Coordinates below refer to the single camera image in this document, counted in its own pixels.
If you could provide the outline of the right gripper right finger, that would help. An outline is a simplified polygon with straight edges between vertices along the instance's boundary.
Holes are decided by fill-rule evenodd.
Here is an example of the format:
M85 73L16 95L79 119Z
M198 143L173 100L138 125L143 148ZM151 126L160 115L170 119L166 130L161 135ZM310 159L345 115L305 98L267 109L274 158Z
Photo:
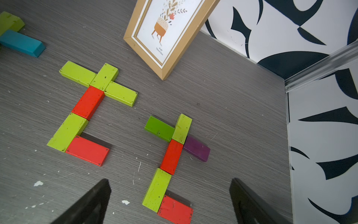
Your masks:
M232 179L229 193L239 224L290 223L238 178Z

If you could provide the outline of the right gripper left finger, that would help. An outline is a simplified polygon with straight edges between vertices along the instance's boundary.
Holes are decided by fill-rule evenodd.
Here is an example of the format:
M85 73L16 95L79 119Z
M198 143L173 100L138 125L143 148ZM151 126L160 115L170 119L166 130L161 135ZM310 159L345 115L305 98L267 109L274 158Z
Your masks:
M102 179L52 223L102 224L111 192L109 180Z

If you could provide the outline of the lime block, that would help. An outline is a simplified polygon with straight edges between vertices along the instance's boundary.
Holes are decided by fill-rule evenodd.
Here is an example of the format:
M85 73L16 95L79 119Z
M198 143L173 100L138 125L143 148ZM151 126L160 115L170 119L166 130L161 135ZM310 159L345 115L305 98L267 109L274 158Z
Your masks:
M47 143L47 146L66 152L74 138L83 132L88 123L89 121L86 118L70 113Z
M142 205L155 213L158 212L165 192L169 186L172 175L164 170L157 168L153 179L143 198Z
M90 83L93 81L96 73L76 64L71 61L68 61L61 69L60 74L78 84L81 84L85 87L89 87Z
M8 30L18 32L24 26L25 23L21 18L5 11L0 14L0 36Z
M90 86L93 86L99 90L105 91L111 81L114 81L118 76L118 68L105 63L99 73L94 77Z
M181 114L176 123L172 139L184 145L191 124L192 119L184 114Z
M130 107L133 107L138 96L138 93L136 91L133 91L113 81L108 84L104 93L105 96L110 97L111 99L114 99Z

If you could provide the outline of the red block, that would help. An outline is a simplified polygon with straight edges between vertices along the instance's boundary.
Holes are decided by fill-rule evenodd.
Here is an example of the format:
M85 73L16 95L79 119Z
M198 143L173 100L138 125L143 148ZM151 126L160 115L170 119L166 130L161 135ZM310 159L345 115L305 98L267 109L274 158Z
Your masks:
M71 112L90 121L104 97L104 91L90 86Z
M95 142L76 136L70 143L66 153L97 166L103 166L110 149Z
M174 175L182 153L183 146L183 144L172 139L160 165L160 169L171 175Z
M194 210L165 195L157 214L174 224L190 224Z

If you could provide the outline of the purple block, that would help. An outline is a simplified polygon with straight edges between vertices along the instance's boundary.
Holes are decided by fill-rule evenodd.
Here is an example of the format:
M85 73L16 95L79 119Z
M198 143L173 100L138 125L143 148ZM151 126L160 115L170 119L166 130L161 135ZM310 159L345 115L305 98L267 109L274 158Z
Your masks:
M191 136L188 136L186 138L186 141L184 143L184 149L203 162L208 161L211 151L209 147Z

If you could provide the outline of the green block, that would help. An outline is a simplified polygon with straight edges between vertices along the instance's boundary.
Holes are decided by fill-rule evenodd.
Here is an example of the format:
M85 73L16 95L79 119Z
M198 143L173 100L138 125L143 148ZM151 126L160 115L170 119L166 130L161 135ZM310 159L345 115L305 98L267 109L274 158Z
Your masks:
M147 132L154 134L166 142L170 142L174 133L174 127L166 124L165 122L150 116L144 129Z

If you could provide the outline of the lime block top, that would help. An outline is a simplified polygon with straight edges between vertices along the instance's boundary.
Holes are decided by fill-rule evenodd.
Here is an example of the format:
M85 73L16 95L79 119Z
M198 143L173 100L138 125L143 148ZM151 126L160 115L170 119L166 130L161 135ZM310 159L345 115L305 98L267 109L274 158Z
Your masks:
M76 64L71 61L68 61L61 69L60 74L78 84L81 84L85 87L89 87L90 83L93 81L96 73Z

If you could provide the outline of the teal block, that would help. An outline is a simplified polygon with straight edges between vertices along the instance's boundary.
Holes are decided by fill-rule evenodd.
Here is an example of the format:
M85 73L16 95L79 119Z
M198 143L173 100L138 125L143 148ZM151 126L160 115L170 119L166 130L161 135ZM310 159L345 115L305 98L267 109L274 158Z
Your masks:
M7 30L1 35L1 44L32 57L39 57L46 49L41 41L12 30Z

